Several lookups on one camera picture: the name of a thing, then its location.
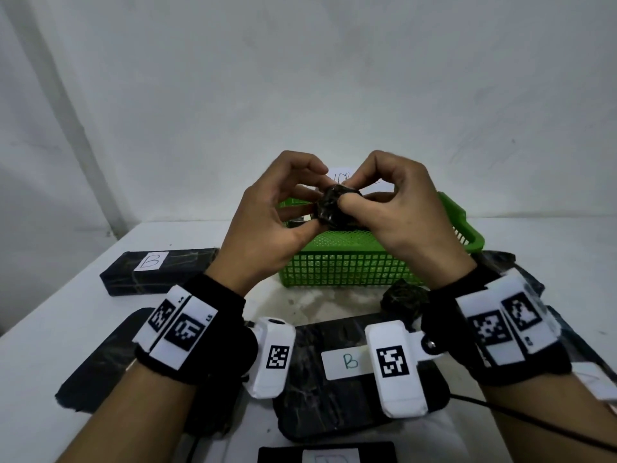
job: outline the green plastic basket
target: green plastic basket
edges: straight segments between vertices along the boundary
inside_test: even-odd
[[[484,237],[467,222],[465,210],[445,193],[439,198],[455,234],[468,253],[484,247]],[[287,199],[281,206],[304,204]],[[327,231],[313,239],[280,272],[282,285],[289,286],[378,286],[403,278],[421,284],[404,262],[389,255],[367,231]]]

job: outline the table surface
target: table surface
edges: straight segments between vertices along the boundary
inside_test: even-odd
[[[543,298],[617,370],[617,218],[471,219],[486,248],[514,252],[547,285]],[[156,306],[162,295],[110,297],[99,273],[133,250],[220,246],[229,222],[143,223],[0,338],[0,460],[53,462],[88,419],[61,408],[60,385],[131,313]],[[295,325],[375,312],[383,287],[286,289],[277,277],[247,297],[246,319],[271,315]],[[479,396],[477,385],[451,358],[438,361],[455,393]],[[203,440],[195,462],[254,462],[260,446],[287,445],[267,402],[243,399],[238,424],[224,439]],[[428,417],[396,421],[336,441],[391,440],[401,462],[509,461],[490,414],[451,402]],[[183,461],[184,437],[174,460]]]

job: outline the person's right hand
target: person's right hand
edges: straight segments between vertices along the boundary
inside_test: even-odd
[[[428,287],[448,285],[476,263],[457,239],[426,167],[383,151],[373,151],[343,185],[361,190],[378,179],[395,193],[364,198],[347,193],[339,208],[368,227],[390,255],[403,260]]]

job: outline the wrist strap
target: wrist strap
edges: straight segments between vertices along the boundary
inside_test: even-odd
[[[241,376],[257,357],[244,298],[205,275],[174,286],[135,335],[135,357],[154,372],[198,385],[210,373]]]
[[[422,329],[483,385],[509,385],[571,364],[558,323],[515,269],[479,266],[429,293]]]

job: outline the black cable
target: black cable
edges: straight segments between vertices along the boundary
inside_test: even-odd
[[[505,414],[506,416],[513,417],[514,419],[518,419],[523,422],[527,422],[529,424],[533,424],[535,426],[543,428],[544,430],[548,430],[549,432],[563,435],[564,437],[568,437],[568,438],[571,438],[572,440],[576,440],[578,442],[591,445],[592,447],[598,447],[598,448],[601,448],[603,450],[606,450],[612,453],[617,453],[617,446],[613,444],[602,442],[601,440],[597,440],[592,437],[579,434],[578,432],[574,432],[572,430],[564,429],[562,427],[551,424],[550,422],[537,419],[528,414],[520,413],[518,411],[514,411],[513,409],[509,409],[504,406],[500,406],[498,404],[487,403],[485,401],[471,398],[469,396],[455,395],[451,393],[450,397],[454,399],[459,399],[460,401],[467,401],[468,403],[478,404],[480,406],[490,408],[494,411],[497,411],[498,413]]]
[[[201,437],[195,436],[193,438],[193,444],[191,445],[191,449],[189,450],[189,455],[186,456],[186,463],[191,463],[192,458],[195,456],[195,451],[197,450],[197,445],[199,445],[199,440]]]

